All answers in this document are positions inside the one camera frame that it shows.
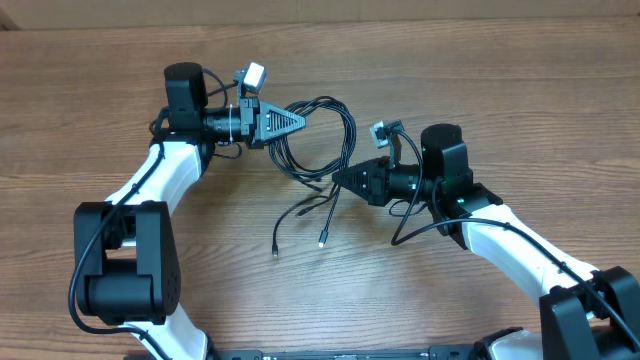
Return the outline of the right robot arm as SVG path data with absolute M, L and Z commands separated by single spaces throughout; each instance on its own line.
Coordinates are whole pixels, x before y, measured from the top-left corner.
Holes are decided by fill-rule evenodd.
M 453 124 L 425 128 L 412 146 L 415 165 L 404 165 L 400 122 L 378 123 L 371 135 L 389 155 L 333 174 L 333 182 L 383 207 L 422 203 L 432 223 L 398 246 L 432 229 L 453 239 L 504 273 L 537 306 L 540 329 L 510 327 L 470 345 L 432 346 L 430 359 L 636 359 L 639 356 L 639 282 L 626 269 L 580 261 L 526 226 L 503 200 L 474 181 L 462 130 Z

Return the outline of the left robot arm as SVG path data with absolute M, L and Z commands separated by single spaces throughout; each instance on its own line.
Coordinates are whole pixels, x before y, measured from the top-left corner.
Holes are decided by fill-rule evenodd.
M 252 62 L 236 71 L 236 104 L 217 108 L 208 105 L 210 73 L 192 62 L 165 69 L 168 104 L 149 126 L 145 162 L 104 201 L 81 203 L 73 218 L 72 321 L 89 334 L 131 334 L 155 359 L 218 356 L 179 303 L 171 215 L 181 198 L 203 176 L 217 146 L 262 148 L 306 126 L 304 117 L 259 100 L 264 66 Z

